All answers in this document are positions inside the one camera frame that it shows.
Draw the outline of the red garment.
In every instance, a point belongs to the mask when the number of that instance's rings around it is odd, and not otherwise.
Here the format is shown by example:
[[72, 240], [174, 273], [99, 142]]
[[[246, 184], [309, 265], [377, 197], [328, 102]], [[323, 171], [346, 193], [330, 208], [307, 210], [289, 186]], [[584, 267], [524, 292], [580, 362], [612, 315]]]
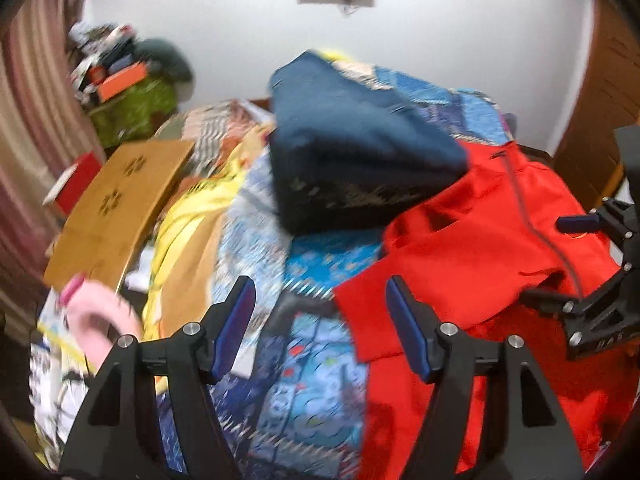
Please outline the red garment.
[[558, 232], [555, 221], [582, 206], [550, 168], [513, 143], [466, 146], [470, 168], [444, 192], [385, 230], [377, 263], [337, 287], [335, 301], [369, 369], [359, 477], [396, 479], [407, 463], [433, 389], [408, 367], [385, 303], [395, 275], [438, 317], [491, 340], [524, 338], [558, 396], [582, 462], [590, 466], [615, 436], [638, 389], [624, 348], [570, 361], [559, 322], [518, 300], [546, 285], [585, 296], [616, 271], [600, 236]]

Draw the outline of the brown wooden door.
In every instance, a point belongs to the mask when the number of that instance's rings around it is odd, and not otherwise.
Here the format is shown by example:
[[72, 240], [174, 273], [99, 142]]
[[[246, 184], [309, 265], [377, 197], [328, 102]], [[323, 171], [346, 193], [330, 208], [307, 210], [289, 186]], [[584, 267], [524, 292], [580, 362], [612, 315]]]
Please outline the brown wooden door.
[[589, 210], [612, 197], [624, 170], [615, 130], [639, 117], [639, 41], [606, 0], [596, 0], [588, 65], [552, 168]]

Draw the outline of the pink plush item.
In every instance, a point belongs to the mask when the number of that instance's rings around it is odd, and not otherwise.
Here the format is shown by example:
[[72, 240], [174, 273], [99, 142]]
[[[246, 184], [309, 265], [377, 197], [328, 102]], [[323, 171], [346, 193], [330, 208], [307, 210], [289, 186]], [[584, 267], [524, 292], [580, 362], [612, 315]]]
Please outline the pink plush item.
[[113, 347], [111, 328], [117, 336], [142, 339], [142, 322], [134, 307], [113, 289], [84, 274], [73, 276], [58, 300], [68, 329], [93, 372], [102, 366]]

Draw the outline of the brown cardboard box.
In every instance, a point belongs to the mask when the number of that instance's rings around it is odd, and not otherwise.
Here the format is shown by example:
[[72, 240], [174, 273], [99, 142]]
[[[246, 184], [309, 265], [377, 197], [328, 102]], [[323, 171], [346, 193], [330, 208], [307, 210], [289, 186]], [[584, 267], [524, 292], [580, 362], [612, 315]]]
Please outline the brown cardboard box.
[[76, 274], [119, 289], [194, 150], [185, 140], [122, 144], [67, 218], [43, 274], [58, 292]]

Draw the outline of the yellow garment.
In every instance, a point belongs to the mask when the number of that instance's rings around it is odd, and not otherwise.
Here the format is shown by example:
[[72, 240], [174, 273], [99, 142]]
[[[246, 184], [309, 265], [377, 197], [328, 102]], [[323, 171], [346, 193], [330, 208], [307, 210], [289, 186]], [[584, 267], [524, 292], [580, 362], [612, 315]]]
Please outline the yellow garment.
[[224, 217], [272, 132], [271, 124], [251, 128], [221, 170], [193, 183], [166, 212], [142, 312], [144, 340], [168, 337], [208, 309]]

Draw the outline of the blue jeans pile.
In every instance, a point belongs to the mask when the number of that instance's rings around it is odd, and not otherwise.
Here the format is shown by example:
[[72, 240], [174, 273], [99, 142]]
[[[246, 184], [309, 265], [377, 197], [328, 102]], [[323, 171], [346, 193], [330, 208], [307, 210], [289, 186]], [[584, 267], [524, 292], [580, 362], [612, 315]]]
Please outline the blue jeans pile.
[[460, 180], [466, 151], [392, 89], [307, 51], [270, 79], [278, 218], [294, 235], [387, 226]]

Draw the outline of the red small box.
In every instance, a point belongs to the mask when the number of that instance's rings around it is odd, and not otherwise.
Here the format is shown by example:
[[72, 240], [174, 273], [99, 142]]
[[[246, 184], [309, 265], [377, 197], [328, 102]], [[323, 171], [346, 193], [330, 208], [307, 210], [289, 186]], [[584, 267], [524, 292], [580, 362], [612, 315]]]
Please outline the red small box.
[[80, 155], [54, 182], [44, 196], [42, 206], [66, 218], [101, 168], [102, 164], [93, 152]]

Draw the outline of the striped curtain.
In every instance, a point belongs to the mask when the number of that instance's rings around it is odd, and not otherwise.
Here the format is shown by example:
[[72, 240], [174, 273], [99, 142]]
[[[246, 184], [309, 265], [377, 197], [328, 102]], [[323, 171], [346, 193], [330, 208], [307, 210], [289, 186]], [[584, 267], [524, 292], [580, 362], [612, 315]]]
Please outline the striped curtain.
[[68, 81], [67, 33], [84, 0], [23, 0], [1, 29], [1, 316], [26, 333], [58, 234], [44, 196], [79, 155], [104, 155]]

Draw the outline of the green cloth covered pile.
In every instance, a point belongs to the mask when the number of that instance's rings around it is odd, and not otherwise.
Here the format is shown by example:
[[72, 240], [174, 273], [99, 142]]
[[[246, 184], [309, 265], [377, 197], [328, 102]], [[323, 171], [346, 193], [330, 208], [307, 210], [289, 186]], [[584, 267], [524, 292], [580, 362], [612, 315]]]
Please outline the green cloth covered pile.
[[111, 52], [99, 57], [98, 67], [106, 73], [101, 82], [137, 62], [143, 62], [148, 70], [148, 76], [138, 84], [104, 103], [96, 90], [92, 92], [88, 116], [107, 151], [127, 141], [149, 139], [193, 94], [191, 64], [177, 46], [162, 38], [119, 41]]

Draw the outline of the orange box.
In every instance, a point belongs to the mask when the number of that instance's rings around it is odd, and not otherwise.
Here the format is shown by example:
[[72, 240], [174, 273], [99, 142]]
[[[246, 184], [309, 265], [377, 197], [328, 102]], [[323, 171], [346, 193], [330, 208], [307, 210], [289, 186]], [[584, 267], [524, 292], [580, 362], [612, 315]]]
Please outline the orange box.
[[143, 62], [134, 63], [123, 68], [114, 75], [108, 76], [96, 88], [96, 94], [101, 103], [104, 103], [119, 93], [138, 84], [148, 76], [148, 70]]

